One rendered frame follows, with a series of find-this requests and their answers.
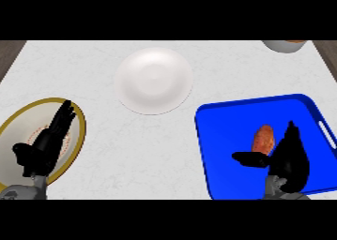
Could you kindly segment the blue tray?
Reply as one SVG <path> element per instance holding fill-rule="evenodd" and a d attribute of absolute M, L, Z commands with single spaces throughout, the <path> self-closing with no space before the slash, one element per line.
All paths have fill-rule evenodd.
<path fill-rule="evenodd" d="M 337 138 L 314 100 L 303 94 L 261 97 L 204 104 L 196 112 L 196 129 L 207 189 L 216 200 L 253 200 L 263 197 L 263 168 L 244 167 L 232 153 L 252 150 L 261 126 L 284 137 L 287 126 L 300 130 L 309 159 L 305 194 L 337 190 Z"/>

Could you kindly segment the gold-rimmed white plate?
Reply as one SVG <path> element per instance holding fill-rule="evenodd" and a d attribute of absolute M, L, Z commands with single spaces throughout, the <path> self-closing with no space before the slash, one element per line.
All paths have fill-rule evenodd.
<path fill-rule="evenodd" d="M 40 131 L 51 125 L 64 101 L 61 97 L 34 101 L 9 116 L 0 126 L 0 191 L 11 185 L 33 184 L 33 180 L 23 176 L 24 167 L 17 164 L 12 146 L 17 143 L 34 143 Z M 85 114 L 76 103 L 71 103 L 71 107 L 77 116 L 63 141 L 57 167 L 49 174 L 48 184 L 52 184 L 70 169 L 85 143 Z"/>

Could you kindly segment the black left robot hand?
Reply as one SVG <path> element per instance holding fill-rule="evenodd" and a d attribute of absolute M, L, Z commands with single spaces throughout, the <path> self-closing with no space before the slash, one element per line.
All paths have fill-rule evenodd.
<path fill-rule="evenodd" d="M 51 125 L 40 131 L 33 144 L 12 146 L 17 164 L 24 167 L 23 176 L 48 176 L 57 166 L 63 141 L 77 114 L 71 101 L 61 104 Z"/>

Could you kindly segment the grey cup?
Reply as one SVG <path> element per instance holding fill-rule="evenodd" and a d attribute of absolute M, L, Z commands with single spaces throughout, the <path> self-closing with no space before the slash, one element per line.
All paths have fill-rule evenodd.
<path fill-rule="evenodd" d="M 305 45 L 305 40 L 263 40 L 265 46 L 278 53 L 294 53 Z"/>

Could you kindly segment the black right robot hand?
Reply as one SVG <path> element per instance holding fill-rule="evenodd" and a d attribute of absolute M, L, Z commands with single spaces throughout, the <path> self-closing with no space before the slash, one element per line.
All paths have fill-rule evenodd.
<path fill-rule="evenodd" d="M 281 190 L 287 193 L 300 192 L 309 177 L 309 159 L 303 149 L 299 127 L 290 121 L 281 140 L 269 155 L 262 152 L 234 152 L 232 159 L 246 167 L 269 168 L 268 175 L 287 180 Z"/>

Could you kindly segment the orange sweet potato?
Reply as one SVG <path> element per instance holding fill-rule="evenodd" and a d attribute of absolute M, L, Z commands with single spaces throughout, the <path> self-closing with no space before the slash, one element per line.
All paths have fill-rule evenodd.
<path fill-rule="evenodd" d="M 263 125 L 255 135 L 252 151 L 262 152 L 269 155 L 275 147 L 274 129 L 269 125 Z"/>

